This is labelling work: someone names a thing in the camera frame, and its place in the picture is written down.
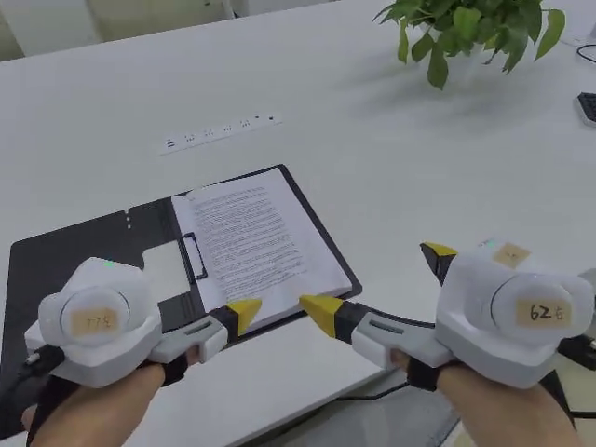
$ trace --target finger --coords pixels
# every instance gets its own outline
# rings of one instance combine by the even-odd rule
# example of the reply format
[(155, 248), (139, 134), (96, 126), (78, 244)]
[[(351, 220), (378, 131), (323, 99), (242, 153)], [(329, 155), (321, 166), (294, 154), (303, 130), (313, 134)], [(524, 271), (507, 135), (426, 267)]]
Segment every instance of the finger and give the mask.
[(198, 359), (198, 346), (193, 346), (186, 351), (186, 361), (188, 362), (188, 366), (198, 363)]
[(32, 405), (27, 410), (22, 412), (22, 416), (20, 417), (20, 421), (22, 426), (25, 427), (26, 431), (29, 431), (31, 428), (31, 423), (34, 421), (35, 411), (37, 410), (37, 405)]
[(403, 352), (399, 351), (398, 349), (393, 349), (391, 351), (391, 362), (403, 370), (408, 369), (408, 365), (410, 364), (410, 356), (404, 354)]

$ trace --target wrist strap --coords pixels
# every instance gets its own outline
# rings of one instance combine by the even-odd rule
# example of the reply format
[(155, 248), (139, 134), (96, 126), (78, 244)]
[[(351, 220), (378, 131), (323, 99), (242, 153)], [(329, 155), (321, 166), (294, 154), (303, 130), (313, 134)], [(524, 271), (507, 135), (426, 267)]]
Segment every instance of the wrist strap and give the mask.
[(412, 357), (408, 364), (408, 382), (416, 388), (426, 391), (436, 391), (441, 369), (442, 367), (431, 368), (422, 361)]
[(184, 374), (188, 369), (188, 360), (186, 359), (186, 354), (182, 354), (170, 363), (160, 363), (160, 365), (162, 366), (162, 368), (164, 369), (164, 373), (166, 374), (166, 380), (164, 380), (164, 383), (162, 385), (162, 387), (164, 387), (171, 384), (175, 384), (176, 382), (180, 382), (184, 379)]

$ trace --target clipboard clip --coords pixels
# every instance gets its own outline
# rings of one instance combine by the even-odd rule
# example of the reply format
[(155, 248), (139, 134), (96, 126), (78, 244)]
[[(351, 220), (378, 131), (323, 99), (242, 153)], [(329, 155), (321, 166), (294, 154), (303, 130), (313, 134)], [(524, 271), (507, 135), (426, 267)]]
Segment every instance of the clipboard clip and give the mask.
[(195, 233), (186, 233), (179, 238), (178, 247), (183, 256), (184, 269), (188, 276), (188, 282), (195, 284), (197, 281), (205, 279), (208, 276), (207, 269), (205, 268), (205, 263), (203, 263), (201, 251), (196, 243)]

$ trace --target yellow tip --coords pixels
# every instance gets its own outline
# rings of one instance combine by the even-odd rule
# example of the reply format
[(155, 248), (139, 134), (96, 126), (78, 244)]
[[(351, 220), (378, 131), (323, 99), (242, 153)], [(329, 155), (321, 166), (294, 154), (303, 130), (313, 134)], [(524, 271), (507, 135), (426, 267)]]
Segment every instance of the yellow tip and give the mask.
[(343, 301), (332, 296), (303, 295), (300, 304), (327, 335), (335, 338), (335, 312)]
[(240, 300), (227, 305), (238, 314), (238, 334), (246, 331), (261, 308), (261, 300)]
[(441, 244), (435, 244), (433, 242), (423, 242), (422, 245), (426, 245), (431, 248), (438, 256), (449, 256), (451, 254), (457, 254), (457, 251), (451, 247), (447, 247)]

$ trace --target potted plant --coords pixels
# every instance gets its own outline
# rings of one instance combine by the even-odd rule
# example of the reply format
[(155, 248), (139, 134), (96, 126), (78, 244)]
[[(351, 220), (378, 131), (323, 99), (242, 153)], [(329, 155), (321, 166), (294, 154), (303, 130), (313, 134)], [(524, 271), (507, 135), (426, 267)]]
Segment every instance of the potted plant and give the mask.
[[(542, 9), (542, 0), (396, 0), (374, 18), (393, 20), (400, 26), (398, 58), (407, 63), (429, 57), (428, 82), (443, 89), (449, 77), (448, 58), (470, 56), (475, 48), (507, 55), (503, 72), (509, 74), (522, 59), (528, 40), (538, 43), (535, 60), (547, 54), (561, 38), (565, 14), (559, 9)], [(543, 13), (548, 13), (542, 34)], [(412, 46), (408, 27), (420, 27), (423, 36)]]

